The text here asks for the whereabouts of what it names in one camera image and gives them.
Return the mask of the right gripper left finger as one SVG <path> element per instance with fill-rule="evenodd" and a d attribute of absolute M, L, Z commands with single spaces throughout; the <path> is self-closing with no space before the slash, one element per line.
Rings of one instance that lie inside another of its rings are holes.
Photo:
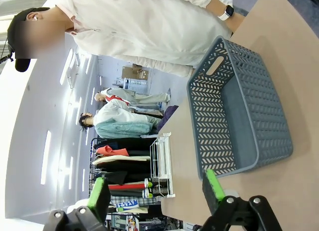
<path fill-rule="evenodd" d="M 105 226 L 111 194 L 106 178 L 95 181 L 88 203 L 73 209 L 69 214 L 63 210 L 50 213 L 45 231 L 106 231 Z"/>

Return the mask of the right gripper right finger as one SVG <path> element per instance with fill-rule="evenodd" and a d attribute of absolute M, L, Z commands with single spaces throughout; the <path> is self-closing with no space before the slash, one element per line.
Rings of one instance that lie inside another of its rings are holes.
<path fill-rule="evenodd" d="M 211 216 L 200 231 L 228 231 L 232 226 L 245 231 L 281 231 L 282 228 L 268 200 L 253 196 L 245 201 L 240 197 L 226 195 L 213 170 L 206 170 L 202 191 Z"/>

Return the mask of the person's left hand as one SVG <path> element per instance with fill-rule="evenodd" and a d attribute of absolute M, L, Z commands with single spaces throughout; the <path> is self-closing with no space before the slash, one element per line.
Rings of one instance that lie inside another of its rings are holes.
<path fill-rule="evenodd" d="M 234 33 L 244 19 L 245 16 L 235 12 L 231 17 L 225 20 L 225 24 L 230 29 L 230 31 Z"/>

